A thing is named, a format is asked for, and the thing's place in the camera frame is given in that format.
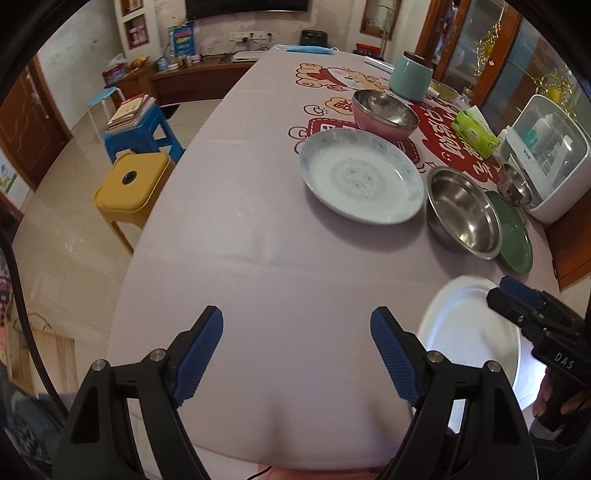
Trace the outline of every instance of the wall socket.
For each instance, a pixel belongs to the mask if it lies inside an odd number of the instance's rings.
[[[252,32],[230,32],[230,41],[237,41],[241,42],[243,38],[248,38],[249,40],[267,40],[269,36],[264,30],[259,31],[252,31]]]

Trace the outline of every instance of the green plate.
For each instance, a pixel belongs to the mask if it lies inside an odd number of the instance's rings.
[[[530,236],[519,213],[497,192],[486,192],[496,210],[503,229],[499,256],[517,273],[528,273],[534,264]]]

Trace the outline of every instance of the hand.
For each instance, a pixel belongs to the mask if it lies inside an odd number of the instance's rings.
[[[536,418],[544,414],[546,411],[546,402],[552,396],[551,372],[552,370],[550,367],[547,367],[544,379],[540,384],[538,398],[536,398],[534,402],[533,413]],[[577,409],[585,410],[586,408],[591,408],[591,387],[582,389],[579,393],[573,395],[569,400],[564,402],[562,407],[560,407],[560,413],[562,415],[568,415]]]

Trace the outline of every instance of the cup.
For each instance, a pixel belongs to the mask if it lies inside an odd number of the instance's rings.
[[[388,84],[396,95],[413,102],[422,102],[432,78],[433,63],[405,51],[396,61]]]

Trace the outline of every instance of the pink bowl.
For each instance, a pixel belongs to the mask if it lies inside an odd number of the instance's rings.
[[[418,127],[413,110],[385,93],[360,90],[353,96],[353,117],[361,130],[396,143],[406,140]],[[394,118],[395,123],[384,116]]]

